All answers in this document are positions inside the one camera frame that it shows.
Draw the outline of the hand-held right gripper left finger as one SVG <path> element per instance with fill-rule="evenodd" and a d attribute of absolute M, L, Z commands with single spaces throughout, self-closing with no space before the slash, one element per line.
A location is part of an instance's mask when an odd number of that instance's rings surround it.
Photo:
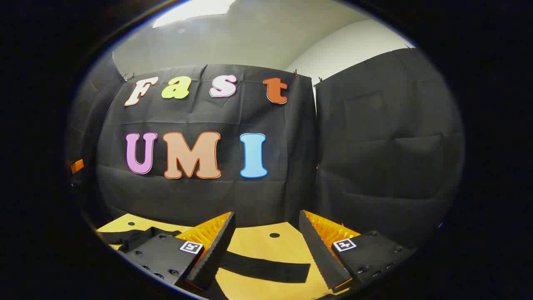
<path fill-rule="evenodd" d="M 162 231 L 151 230 L 147 241 L 130 247 L 126 257 L 170 285 L 187 283 L 206 289 L 234 235 L 235 213 L 223 213 L 194 227 L 147 220 L 129 213 L 118 218 L 119 230 L 146 230 L 152 226 Z"/>

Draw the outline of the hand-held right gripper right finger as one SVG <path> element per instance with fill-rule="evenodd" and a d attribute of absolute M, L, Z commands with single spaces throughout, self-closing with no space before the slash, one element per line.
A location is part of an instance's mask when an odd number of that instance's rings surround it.
<path fill-rule="evenodd" d="M 333 292 L 367 287 L 414 253 L 376 230 L 358 233 L 306 210 L 299 212 L 299 231 Z"/>

